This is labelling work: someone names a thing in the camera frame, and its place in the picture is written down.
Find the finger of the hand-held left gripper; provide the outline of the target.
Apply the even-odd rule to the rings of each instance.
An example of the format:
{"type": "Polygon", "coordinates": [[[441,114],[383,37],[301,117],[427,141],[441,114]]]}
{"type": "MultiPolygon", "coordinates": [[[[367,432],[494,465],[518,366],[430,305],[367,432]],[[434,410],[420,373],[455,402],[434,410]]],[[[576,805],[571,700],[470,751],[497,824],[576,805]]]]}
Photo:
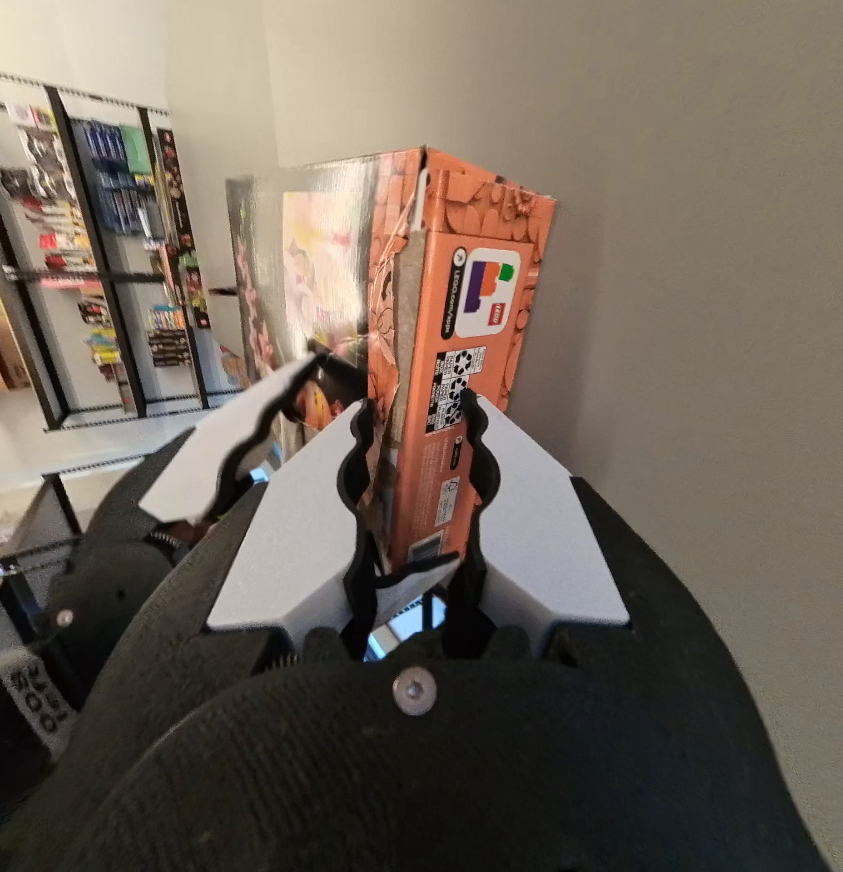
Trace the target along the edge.
{"type": "Polygon", "coordinates": [[[448,588],[461,564],[461,556],[452,551],[443,555],[409,561],[386,575],[376,575],[375,624],[386,624],[416,599],[437,587],[448,588]]]}
{"type": "Polygon", "coordinates": [[[367,366],[312,340],[306,355],[278,367],[203,419],[139,507],[163,525],[213,520],[231,507],[241,480],[270,451],[277,416],[320,430],[367,396],[367,366]]]}

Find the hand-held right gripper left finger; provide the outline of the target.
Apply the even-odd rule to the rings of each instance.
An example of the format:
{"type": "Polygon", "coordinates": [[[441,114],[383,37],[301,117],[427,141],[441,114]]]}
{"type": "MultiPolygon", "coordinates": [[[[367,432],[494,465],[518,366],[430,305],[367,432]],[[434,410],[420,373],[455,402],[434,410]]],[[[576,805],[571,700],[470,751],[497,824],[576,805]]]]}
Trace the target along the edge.
{"type": "Polygon", "coordinates": [[[374,549],[359,507],[374,409],[353,403],[271,478],[207,618],[214,633],[276,629],[296,647],[337,631],[363,658],[376,616],[374,549]]]}

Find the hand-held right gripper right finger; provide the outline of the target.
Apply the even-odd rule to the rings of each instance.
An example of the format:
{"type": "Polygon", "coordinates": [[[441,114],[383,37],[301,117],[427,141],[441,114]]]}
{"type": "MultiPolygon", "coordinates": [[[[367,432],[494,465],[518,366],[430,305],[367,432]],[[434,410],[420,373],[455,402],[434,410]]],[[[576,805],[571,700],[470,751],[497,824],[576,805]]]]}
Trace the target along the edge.
{"type": "Polygon", "coordinates": [[[479,503],[449,584],[446,655],[478,658],[502,628],[521,630],[539,657],[562,625],[628,627],[629,613],[568,470],[469,388],[461,393],[461,411],[479,503]]]}

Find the black orchid lego box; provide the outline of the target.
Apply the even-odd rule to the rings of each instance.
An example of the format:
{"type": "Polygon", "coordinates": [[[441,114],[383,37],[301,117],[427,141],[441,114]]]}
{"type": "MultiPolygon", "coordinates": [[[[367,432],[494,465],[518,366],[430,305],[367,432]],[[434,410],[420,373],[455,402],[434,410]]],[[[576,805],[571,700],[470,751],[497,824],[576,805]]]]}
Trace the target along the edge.
{"type": "Polygon", "coordinates": [[[415,147],[226,182],[243,350],[257,381],[343,358],[275,434],[284,460],[358,399],[374,408],[367,524],[390,570],[466,549],[461,394],[510,401],[556,201],[415,147]]]}

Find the brown cardboard box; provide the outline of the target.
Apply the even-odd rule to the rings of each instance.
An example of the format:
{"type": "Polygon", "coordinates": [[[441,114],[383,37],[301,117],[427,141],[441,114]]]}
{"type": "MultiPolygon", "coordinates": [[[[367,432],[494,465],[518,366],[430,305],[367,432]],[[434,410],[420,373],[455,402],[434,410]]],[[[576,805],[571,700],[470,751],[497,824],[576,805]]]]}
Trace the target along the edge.
{"type": "Polygon", "coordinates": [[[20,347],[0,299],[0,393],[32,388],[20,347]]]}

